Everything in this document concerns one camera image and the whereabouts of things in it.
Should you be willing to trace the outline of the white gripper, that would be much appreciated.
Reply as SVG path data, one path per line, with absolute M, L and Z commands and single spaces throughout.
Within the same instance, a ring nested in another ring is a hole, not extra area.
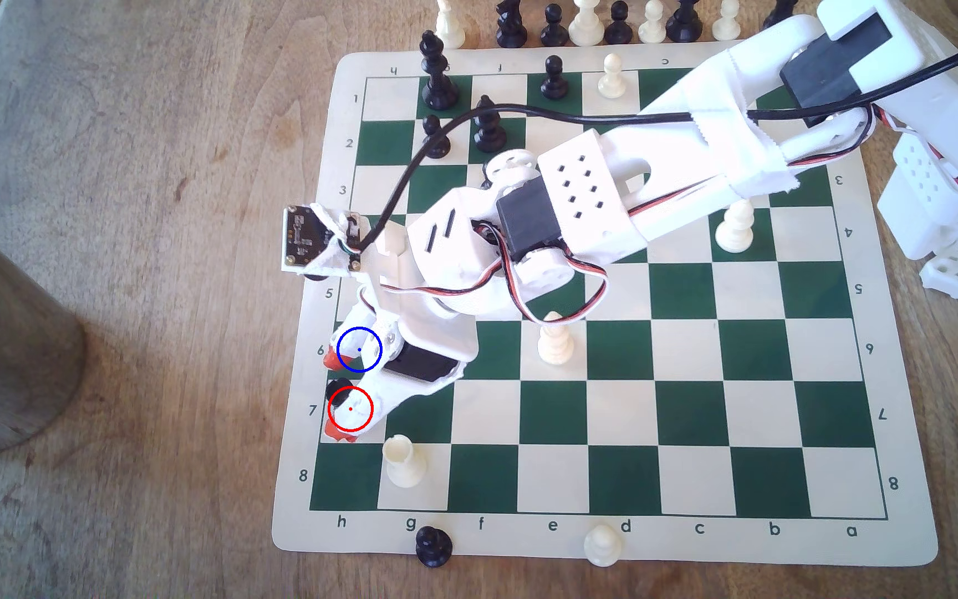
M 401 403 L 460 378 L 479 353 L 476 317 L 502 305 L 500 251 L 475 224 L 497 219 L 496 192 L 449 191 L 410 226 L 390 223 L 364 253 L 360 302 L 333 331 L 323 358 L 324 435 L 353 443 Z

